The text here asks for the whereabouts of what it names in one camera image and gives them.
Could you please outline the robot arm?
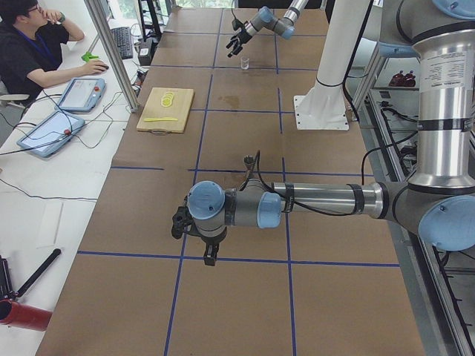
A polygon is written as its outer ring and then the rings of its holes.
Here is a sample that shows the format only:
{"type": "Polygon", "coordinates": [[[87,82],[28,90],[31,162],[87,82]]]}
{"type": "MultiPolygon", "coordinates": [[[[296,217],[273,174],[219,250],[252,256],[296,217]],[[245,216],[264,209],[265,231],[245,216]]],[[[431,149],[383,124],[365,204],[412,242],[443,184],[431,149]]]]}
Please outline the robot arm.
{"type": "Polygon", "coordinates": [[[195,184],[173,216],[172,236],[199,237],[212,266],[230,226],[274,228],[292,211],[345,217],[366,214],[399,224],[444,251],[474,245],[474,179],[468,172],[474,126],[474,3],[385,1],[373,15],[371,1],[337,1],[314,86],[294,98],[302,130],[335,130],[337,108],[366,26],[385,56],[419,60],[417,167],[404,182],[322,185],[274,182],[260,176],[257,156],[246,158],[246,179],[223,189],[195,184]]]}
{"type": "Polygon", "coordinates": [[[284,39],[289,39],[295,32],[295,23],[307,3],[308,0],[292,1],[282,18],[276,17],[267,6],[263,6],[252,19],[245,22],[239,20],[234,11],[231,10],[233,15],[232,27],[235,33],[226,46],[226,49],[229,50],[227,56],[229,58],[237,56],[242,51],[243,46],[263,28],[284,39]]]}

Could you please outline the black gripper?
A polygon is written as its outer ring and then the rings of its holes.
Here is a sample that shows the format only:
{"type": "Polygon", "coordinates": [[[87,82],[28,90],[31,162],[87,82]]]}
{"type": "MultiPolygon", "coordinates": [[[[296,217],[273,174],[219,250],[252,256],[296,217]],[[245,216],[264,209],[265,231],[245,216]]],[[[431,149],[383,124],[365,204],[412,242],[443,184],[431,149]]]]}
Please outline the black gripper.
{"type": "Polygon", "coordinates": [[[237,56],[243,49],[242,45],[246,44],[255,33],[255,28],[251,22],[242,22],[241,29],[235,31],[235,34],[230,38],[229,43],[226,45],[228,49],[231,49],[227,56],[237,56]]]}
{"type": "Polygon", "coordinates": [[[227,227],[219,227],[217,232],[204,232],[198,228],[189,209],[179,206],[172,217],[171,235],[179,240],[184,234],[199,237],[206,244],[203,261],[206,266],[215,266],[219,245],[226,237],[227,227]]]}

